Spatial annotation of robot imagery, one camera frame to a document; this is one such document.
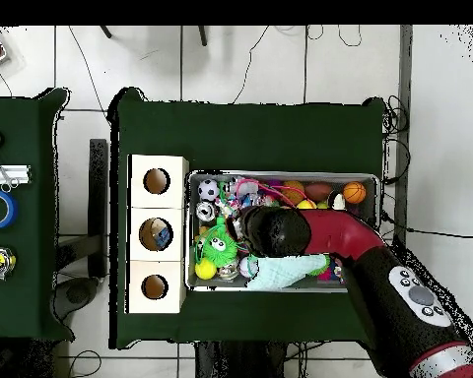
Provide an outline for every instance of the blue tape roll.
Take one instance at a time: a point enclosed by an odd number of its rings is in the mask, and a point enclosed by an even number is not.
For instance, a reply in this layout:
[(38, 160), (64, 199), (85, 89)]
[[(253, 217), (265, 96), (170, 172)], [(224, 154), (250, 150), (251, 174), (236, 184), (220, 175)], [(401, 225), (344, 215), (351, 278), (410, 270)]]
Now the blue tape roll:
[(9, 194), (4, 193), (1, 190), (0, 199), (2, 199), (7, 206), (7, 215), (5, 215), (4, 219), (0, 220), (1, 229), (2, 227), (7, 227), (14, 221), (16, 215), (18, 214), (18, 204), (16, 203), (16, 200), (14, 200)]

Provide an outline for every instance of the green tablecloth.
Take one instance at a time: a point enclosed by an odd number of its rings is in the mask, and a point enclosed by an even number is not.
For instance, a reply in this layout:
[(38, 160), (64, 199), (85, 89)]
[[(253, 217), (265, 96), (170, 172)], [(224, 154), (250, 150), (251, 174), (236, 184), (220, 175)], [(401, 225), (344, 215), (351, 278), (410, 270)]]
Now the green tablecloth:
[[(118, 157), (119, 205), (111, 212), (111, 234), (118, 225), (119, 239), (117, 291), (110, 301), (111, 314), (117, 313), (110, 326), (117, 347), (159, 339), (367, 340), (346, 293), (189, 291), (177, 315), (125, 314), (126, 156), (183, 156), (190, 169), (355, 172), (381, 177), (380, 104), (144, 102), (135, 89), (129, 89), (117, 95), (112, 112), (115, 108), (111, 168), (117, 166)], [(115, 201), (115, 190), (111, 196)]]
[(18, 217), (0, 229), (0, 247), (17, 256), (13, 275), (0, 281), (0, 337), (71, 338), (49, 310), (55, 257), (53, 123), (66, 97), (62, 89), (38, 98), (0, 97), (0, 163), (30, 165), (33, 179), (12, 190)]

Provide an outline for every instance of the gray button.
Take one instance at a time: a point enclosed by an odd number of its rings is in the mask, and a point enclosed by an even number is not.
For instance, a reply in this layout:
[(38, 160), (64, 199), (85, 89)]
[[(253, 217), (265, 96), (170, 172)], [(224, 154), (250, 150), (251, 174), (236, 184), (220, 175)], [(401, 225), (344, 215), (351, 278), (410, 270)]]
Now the gray button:
[(408, 295), (417, 304), (422, 304), (423, 306), (432, 306), (435, 302), (435, 297), (433, 294), (427, 288), (422, 286), (414, 286), (410, 288)]
[(422, 309), (422, 312), (426, 316), (433, 316), (434, 315), (433, 310), (431, 310), (429, 307), (425, 307), (424, 309)]

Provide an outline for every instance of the white cube box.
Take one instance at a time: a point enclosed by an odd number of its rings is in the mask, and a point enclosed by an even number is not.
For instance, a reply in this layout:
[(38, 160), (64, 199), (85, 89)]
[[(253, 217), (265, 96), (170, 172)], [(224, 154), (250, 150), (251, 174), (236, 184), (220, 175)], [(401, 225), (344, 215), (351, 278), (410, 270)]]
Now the white cube box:
[[(182, 261), (184, 240), (184, 209), (131, 208), (131, 227), (128, 233), (130, 261)], [(169, 226), (171, 241), (163, 250), (155, 248), (152, 220), (164, 221)]]
[[(128, 163), (131, 163), (128, 187), (131, 187), (132, 208), (182, 209), (185, 206), (184, 178), (189, 163), (183, 157), (130, 155)], [(163, 186), (158, 189), (159, 177), (166, 177), (165, 190)]]
[[(182, 262), (130, 261), (126, 313), (179, 313), (185, 298)], [(164, 284), (146, 294), (145, 279)]]

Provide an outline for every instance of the light blue cloth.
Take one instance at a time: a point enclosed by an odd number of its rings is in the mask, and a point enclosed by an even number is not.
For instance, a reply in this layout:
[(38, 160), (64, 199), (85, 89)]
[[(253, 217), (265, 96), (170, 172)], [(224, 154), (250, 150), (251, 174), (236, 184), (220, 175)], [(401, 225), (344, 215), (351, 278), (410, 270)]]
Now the light blue cloth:
[(306, 274), (329, 265), (327, 255), (304, 255), (301, 257), (258, 258), (259, 271), (247, 284), (254, 290), (284, 288), (301, 280)]

